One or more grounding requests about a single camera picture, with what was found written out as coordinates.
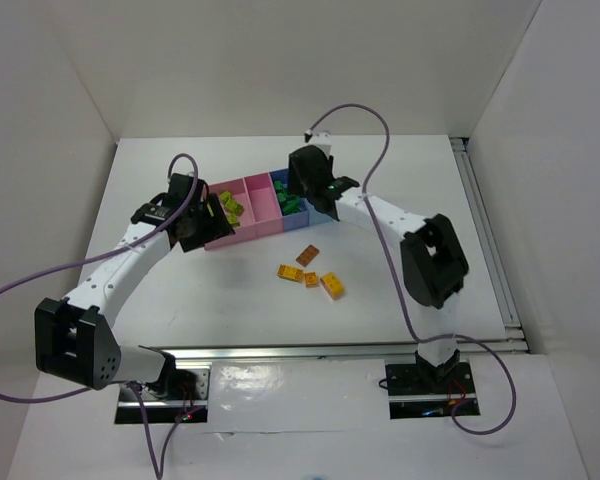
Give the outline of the yellow long lego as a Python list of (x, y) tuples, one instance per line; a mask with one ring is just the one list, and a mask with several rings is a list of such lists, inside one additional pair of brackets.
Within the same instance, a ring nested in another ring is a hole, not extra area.
[(280, 264), (277, 270), (277, 276), (284, 280), (302, 283), (304, 279), (304, 270), (294, 266)]
[(345, 288), (337, 275), (333, 272), (328, 272), (320, 277), (320, 283), (329, 297), (337, 300), (345, 293)]

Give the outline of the brown orange long lego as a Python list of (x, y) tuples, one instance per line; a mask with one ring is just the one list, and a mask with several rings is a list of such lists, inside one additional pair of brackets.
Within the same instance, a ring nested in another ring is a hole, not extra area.
[(296, 258), (296, 262), (303, 267), (308, 266), (320, 253), (314, 245), (308, 245)]

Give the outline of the dark green long lego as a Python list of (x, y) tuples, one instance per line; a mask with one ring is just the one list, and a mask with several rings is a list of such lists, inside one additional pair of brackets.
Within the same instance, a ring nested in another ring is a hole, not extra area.
[(285, 200), (281, 204), (281, 211), (284, 216), (297, 214), (301, 211), (302, 200), (294, 197)]

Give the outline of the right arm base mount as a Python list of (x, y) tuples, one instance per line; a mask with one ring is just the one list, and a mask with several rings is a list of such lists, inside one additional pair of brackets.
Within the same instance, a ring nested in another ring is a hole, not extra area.
[(388, 395), (392, 420), (479, 416), (480, 407), (468, 362), (459, 363), (450, 375), (436, 385), (426, 385), (414, 364), (387, 364), (378, 386)]

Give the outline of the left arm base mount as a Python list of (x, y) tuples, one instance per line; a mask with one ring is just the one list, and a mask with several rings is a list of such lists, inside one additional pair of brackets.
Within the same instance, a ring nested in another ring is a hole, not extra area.
[[(149, 424), (173, 424), (178, 416), (182, 416), (184, 424), (203, 424), (208, 421), (211, 365), (184, 363), (178, 369), (189, 374), (185, 374), (167, 393), (158, 394), (146, 385), (140, 387), (139, 395)], [(128, 386), (121, 385), (119, 388), (114, 423), (143, 423), (139, 401)]]

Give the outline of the lime lego small square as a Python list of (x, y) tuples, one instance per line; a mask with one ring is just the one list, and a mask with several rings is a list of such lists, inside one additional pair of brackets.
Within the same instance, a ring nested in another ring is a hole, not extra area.
[(230, 202), (227, 203), (227, 205), (225, 206), (225, 209), (230, 214), (234, 214), (237, 217), (240, 217), (244, 212), (243, 205), (240, 204), (239, 202), (235, 201), (234, 199), (232, 199)]

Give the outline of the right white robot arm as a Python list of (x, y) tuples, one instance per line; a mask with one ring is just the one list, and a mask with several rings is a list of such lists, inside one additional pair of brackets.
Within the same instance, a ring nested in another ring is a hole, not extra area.
[(333, 174), (326, 145), (289, 155), (289, 189), (315, 209), (378, 235), (397, 287), (407, 328), (417, 341), (416, 364), (442, 378), (459, 362), (459, 294), (469, 265), (450, 219), (409, 213), (368, 192), (365, 182)]

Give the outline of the yellow small square lego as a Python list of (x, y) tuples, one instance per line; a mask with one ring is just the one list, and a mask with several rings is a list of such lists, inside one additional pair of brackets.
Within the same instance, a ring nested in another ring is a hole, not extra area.
[(315, 288), (319, 286), (319, 277), (315, 272), (304, 273), (304, 284), (306, 288)]

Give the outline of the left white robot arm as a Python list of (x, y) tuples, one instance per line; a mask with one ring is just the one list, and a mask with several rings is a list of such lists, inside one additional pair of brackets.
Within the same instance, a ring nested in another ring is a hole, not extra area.
[(110, 258), (62, 299), (46, 298), (37, 306), (37, 368), (94, 390), (112, 383), (144, 384), (159, 397), (192, 380), (165, 351), (121, 346), (113, 327), (136, 288), (175, 246), (188, 252), (233, 233), (205, 181), (172, 175), (168, 190), (131, 216)]

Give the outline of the lime long lego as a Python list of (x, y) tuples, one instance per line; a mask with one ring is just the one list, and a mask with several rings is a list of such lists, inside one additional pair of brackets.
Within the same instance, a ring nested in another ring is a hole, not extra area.
[(233, 195), (230, 191), (224, 191), (218, 195), (219, 200), (223, 206), (226, 206), (228, 202), (233, 199)]

